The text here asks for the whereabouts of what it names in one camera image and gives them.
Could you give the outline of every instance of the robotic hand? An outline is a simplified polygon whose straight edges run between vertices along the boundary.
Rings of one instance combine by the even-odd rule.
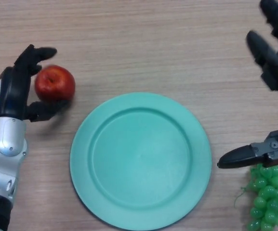
[[[41,70],[40,61],[55,56],[55,48],[29,45],[13,67],[0,75],[0,231],[7,231],[17,191],[20,165],[28,154],[26,124],[52,118],[69,105],[34,102],[27,106],[31,77]]]
[[[278,39],[278,1],[261,0],[260,8],[273,28],[272,35]],[[272,91],[278,91],[278,52],[254,31],[248,33],[246,41],[255,62],[263,71],[262,80]],[[278,130],[270,132],[264,142],[251,143],[228,152],[217,165],[219,168],[237,168],[258,163],[265,167],[278,165]]]

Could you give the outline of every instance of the apple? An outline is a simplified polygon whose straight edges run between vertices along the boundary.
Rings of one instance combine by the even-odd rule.
[[[72,74],[58,65],[43,68],[35,78],[35,92],[44,102],[72,100],[76,82]]]

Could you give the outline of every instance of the green grapes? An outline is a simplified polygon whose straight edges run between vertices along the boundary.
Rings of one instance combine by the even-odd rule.
[[[247,190],[257,193],[250,210],[253,221],[248,231],[273,231],[278,226],[278,166],[251,168],[251,181]]]
[[[253,202],[254,206],[258,209],[266,208],[267,202],[264,198],[258,196]]]

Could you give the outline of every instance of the wood grain surface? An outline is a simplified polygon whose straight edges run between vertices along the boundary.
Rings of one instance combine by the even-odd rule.
[[[0,73],[30,43],[54,46],[45,62],[75,76],[75,103],[63,121],[27,125],[9,231],[110,231],[80,203],[69,150],[83,119],[102,102],[133,91],[171,97],[200,120],[212,145],[208,189],[166,231],[242,231],[252,196],[233,207],[248,168],[220,170],[226,152],[278,129],[278,94],[260,80],[245,36],[258,30],[276,48],[258,0],[0,0]],[[31,91],[29,101],[36,100]]]

